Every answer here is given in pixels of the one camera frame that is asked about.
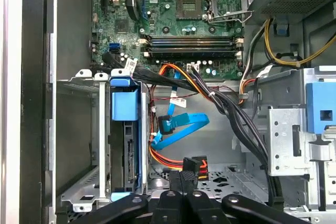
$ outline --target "blue sata port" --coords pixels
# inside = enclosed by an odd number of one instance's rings
[[[121,48],[120,43],[109,43],[109,51],[110,52],[118,52]]]

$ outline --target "black wire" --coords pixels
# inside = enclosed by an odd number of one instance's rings
[[[252,108],[253,108],[253,114],[252,114],[252,121],[254,117],[257,114],[258,109],[258,86],[259,86],[259,78],[256,78],[254,84],[253,84],[253,98],[252,98]]]
[[[268,200],[269,204],[270,205],[274,204],[274,202],[279,199],[277,197],[281,197],[282,199],[282,189],[281,189],[281,183],[280,183],[279,178],[270,177],[267,174],[267,165],[268,165],[267,153],[265,152],[265,149],[261,147],[264,144],[264,142],[262,142],[259,136],[259,133],[255,125],[253,124],[253,122],[248,118],[248,116],[245,114],[245,112],[240,107],[238,107],[232,100],[230,100],[229,97],[220,93],[219,91],[206,87],[206,84],[204,83],[202,78],[199,76],[199,74],[194,70],[192,70],[192,72],[195,76],[197,84],[200,86],[200,88],[205,93],[208,94],[209,97],[211,97],[212,99],[215,99],[216,96],[223,98],[221,100],[223,103],[223,106],[220,106],[220,105],[216,105],[216,106],[219,108],[222,108],[225,106],[227,108],[227,116],[229,118],[229,121],[230,121],[230,124],[231,124],[231,127],[234,133],[236,134],[238,139],[259,159],[261,164],[264,165],[265,174],[267,177],[268,190],[269,190],[269,200]],[[237,112],[240,114],[242,119],[246,122],[246,125],[248,125],[249,129],[254,133],[256,140],[259,143],[259,147],[256,146],[254,141],[247,134],[245,128],[243,127],[240,121],[240,118]]]

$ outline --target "screw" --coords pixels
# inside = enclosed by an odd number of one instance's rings
[[[202,194],[201,194],[199,191],[195,191],[195,192],[193,192],[193,195],[194,195],[195,197],[199,197],[199,196],[201,196]]]
[[[238,199],[236,197],[229,197],[229,201],[232,203],[237,203]]]
[[[135,197],[133,200],[132,200],[133,203],[139,203],[141,202],[141,199],[140,197]]]
[[[175,193],[173,191],[170,191],[169,193],[167,193],[167,196],[173,197],[173,196],[175,196]]]

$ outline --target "green circuit board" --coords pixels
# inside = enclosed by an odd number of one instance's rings
[[[217,6],[222,13],[240,10],[241,0],[218,0]],[[152,71],[159,71],[161,64],[165,62],[179,62],[184,69],[186,63],[204,62],[202,58],[180,61],[178,58],[169,60],[150,60],[144,57],[141,51],[139,39],[141,34],[150,36],[189,36],[189,37],[214,37],[234,36],[242,37],[243,28],[240,22],[224,22],[218,26],[211,26],[202,20],[205,13],[203,0],[140,0],[141,14],[138,21],[130,18],[125,7],[125,0],[120,0],[119,5],[109,3],[106,11],[101,8],[101,0],[93,0],[92,7],[92,41],[97,41],[98,46],[92,53],[95,62],[101,62],[101,55],[109,49],[110,43],[120,43],[121,55],[129,58],[137,58],[141,64]],[[193,17],[184,17],[179,5]],[[211,64],[200,64],[199,72],[205,79],[240,79],[240,70],[237,60],[234,58],[220,57],[214,59]]]

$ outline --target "motherboard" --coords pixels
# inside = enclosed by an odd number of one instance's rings
[[[110,51],[155,72],[170,62],[198,65],[205,79],[240,79],[243,23],[236,16],[209,22],[212,8],[239,13],[242,0],[93,0],[92,60]]]

